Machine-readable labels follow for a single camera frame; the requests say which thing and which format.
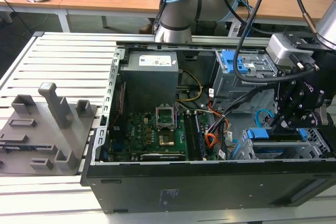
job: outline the floor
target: floor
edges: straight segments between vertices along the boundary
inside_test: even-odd
[[[6,24],[0,20],[0,78],[8,67],[21,52],[27,41],[31,37],[24,24],[16,14],[12,14],[13,23]],[[19,16],[34,31],[55,31],[62,32],[57,15],[19,13]],[[126,17],[107,17],[110,27],[103,28],[99,16],[70,15],[72,32],[76,33],[118,33],[118,34],[137,34],[139,28],[148,23],[146,18],[126,18]],[[192,25],[192,33],[195,34],[196,25]],[[268,31],[282,31],[285,26],[262,25],[262,29]],[[299,27],[287,29],[298,30]],[[225,23],[218,23],[215,29],[215,36],[227,36],[228,27]]]

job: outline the printed label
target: printed label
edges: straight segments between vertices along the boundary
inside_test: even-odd
[[[230,141],[230,142],[233,142],[233,139],[232,139],[232,132],[231,132],[231,131],[228,131],[228,132],[227,132],[227,140]]]
[[[244,63],[245,68],[256,68],[253,63]]]
[[[215,90],[214,89],[209,89],[209,96],[214,97]]]
[[[142,55],[139,66],[171,67],[172,59],[169,55]]]
[[[225,159],[225,153],[222,150],[219,150],[218,155],[222,158]]]

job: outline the power supply label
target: power supply label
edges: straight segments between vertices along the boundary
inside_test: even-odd
[[[139,66],[171,67],[172,58],[169,55],[142,55]]]

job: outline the blue plastic clip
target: blue plastic clip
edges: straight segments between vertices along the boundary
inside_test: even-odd
[[[303,129],[303,128],[300,128],[300,129],[298,129],[298,132],[301,135],[302,140],[307,141],[307,139],[308,139],[308,133],[307,133],[307,131],[305,129]]]
[[[227,72],[228,73],[234,73],[234,68],[233,68],[233,58],[235,55],[236,51],[222,51],[222,62],[227,66]],[[242,58],[238,56],[238,61],[237,61],[238,69],[240,73],[247,73],[248,69],[245,68]]]
[[[250,128],[247,131],[247,135],[250,139],[254,138],[269,138],[269,135],[265,128]]]

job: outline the aluminum extrusion table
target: aluminum extrusion table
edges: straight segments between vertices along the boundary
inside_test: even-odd
[[[194,37],[194,41],[237,44],[235,38]],[[0,129],[13,112],[17,94],[43,100],[37,89],[55,82],[69,102],[89,99],[99,113],[116,41],[151,42],[146,35],[44,33],[32,37],[0,81]],[[248,38],[246,44],[266,45],[267,39]],[[98,125],[95,119],[92,129]],[[77,176],[0,175],[0,223],[335,223],[336,186],[300,207],[196,212],[156,212],[105,215],[90,187]]]

